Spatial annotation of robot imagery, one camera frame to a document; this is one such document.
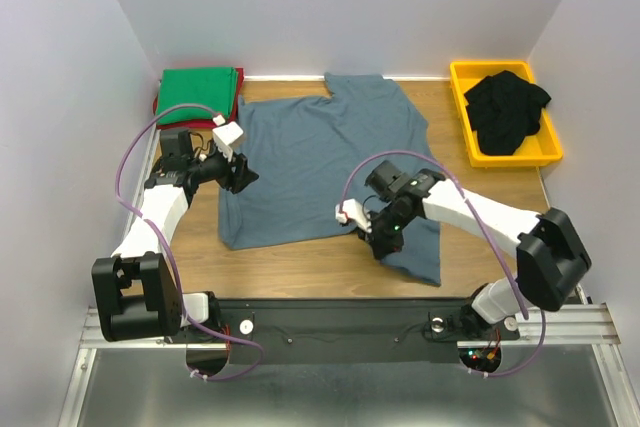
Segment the yellow plastic bin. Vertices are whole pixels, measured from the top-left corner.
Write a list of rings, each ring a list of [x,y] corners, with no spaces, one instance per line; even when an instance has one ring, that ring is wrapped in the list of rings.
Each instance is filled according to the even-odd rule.
[[[539,168],[560,161],[563,149],[546,109],[541,113],[538,133],[527,136],[513,155],[489,156],[480,151],[477,133],[471,129],[467,115],[468,102],[464,94],[485,77],[504,70],[530,83],[536,82],[529,64],[522,60],[458,60],[450,63],[451,89],[470,165],[477,168]]]

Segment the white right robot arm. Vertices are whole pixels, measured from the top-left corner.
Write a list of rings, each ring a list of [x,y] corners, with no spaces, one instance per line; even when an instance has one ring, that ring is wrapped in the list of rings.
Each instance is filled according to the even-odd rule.
[[[459,325],[469,338],[482,337],[531,307],[559,311],[592,266],[571,219],[560,209],[537,213],[510,207],[434,170],[409,175],[389,161],[365,184],[385,204],[380,211],[356,209],[360,237],[377,259],[403,248],[403,231],[416,218],[462,229],[486,240],[496,257],[514,258],[514,271],[477,289],[461,307]]]

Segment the blue-grey t-shirt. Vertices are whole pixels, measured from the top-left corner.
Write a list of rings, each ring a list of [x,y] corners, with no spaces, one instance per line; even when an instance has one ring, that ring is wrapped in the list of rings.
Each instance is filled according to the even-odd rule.
[[[218,236],[233,250],[348,233],[335,219],[344,190],[380,210],[364,182],[374,168],[357,165],[388,152],[401,171],[425,167],[428,122],[401,87],[380,75],[327,74],[328,95],[239,99],[239,150],[259,178],[241,193],[221,191]]]

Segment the small electronics board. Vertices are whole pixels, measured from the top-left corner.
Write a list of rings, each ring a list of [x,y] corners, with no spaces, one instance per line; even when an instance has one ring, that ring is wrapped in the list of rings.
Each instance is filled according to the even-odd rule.
[[[462,363],[472,370],[495,371],[501,363],[500,347],[465,347],[458,349]]]

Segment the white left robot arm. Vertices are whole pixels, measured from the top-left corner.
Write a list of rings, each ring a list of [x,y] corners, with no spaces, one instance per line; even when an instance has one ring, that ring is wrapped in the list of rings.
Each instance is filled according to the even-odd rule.
[[[213,294],[182,292],[169,247],[202,184],[214,181],[237,194],[258,179],[236,150],[243,140],[235,122],[213,129],[205,153],[196,151],[186,128],[161,133],[161,155],[144,183],[141,206],[131,210],[135,219],[129,231],[91,270],[107,341],[173,337],[187,326],[202,341],[221,333],[223,318],[215,311]]]

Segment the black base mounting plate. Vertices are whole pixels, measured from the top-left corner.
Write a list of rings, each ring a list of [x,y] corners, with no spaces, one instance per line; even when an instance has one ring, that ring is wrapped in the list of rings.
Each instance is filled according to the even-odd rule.
[[[519,337],[452,297],[213,298],[205,325],[242,339],[223,348],[232,365],[456,363],[464,343],[482,348]]]

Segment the black crumpled t-shirt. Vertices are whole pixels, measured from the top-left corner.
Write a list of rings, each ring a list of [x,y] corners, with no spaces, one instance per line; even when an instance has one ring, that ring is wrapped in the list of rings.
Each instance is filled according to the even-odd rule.
[[[469,89],[467,115],[479,150],[489,156],[513,155],[541,128],[542,111],[551,96],[541,87],[503,70]]]

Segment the folded red t-shirt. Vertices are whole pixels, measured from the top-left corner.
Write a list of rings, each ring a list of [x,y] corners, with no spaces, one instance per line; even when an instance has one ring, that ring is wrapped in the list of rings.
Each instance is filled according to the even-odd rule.
[[[157,122],[158,129],[190,128],[212,129],[215,127],[213,117],[207,111],[189,107],[172,112]]]

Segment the aluminium extrusion rail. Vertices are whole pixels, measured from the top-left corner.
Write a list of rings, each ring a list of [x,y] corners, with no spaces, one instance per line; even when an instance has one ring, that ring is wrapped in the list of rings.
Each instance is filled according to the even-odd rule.
[[[619,345],[620,338],[605,303],[565,304],[558,312],[546,312],[544,345]],[[529,318],[520,313],[518,343],[537,345],[542,333],[542,314],[538,308],[529,310]]]

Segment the folded green t-shirt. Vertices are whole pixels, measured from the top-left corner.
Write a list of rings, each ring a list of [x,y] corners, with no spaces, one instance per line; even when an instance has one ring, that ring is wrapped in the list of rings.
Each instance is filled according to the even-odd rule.
[[[158,115],[178,104],[199,104],[234,120],[243,81],[244,71],[229,66],[165,69],[153,112]]]

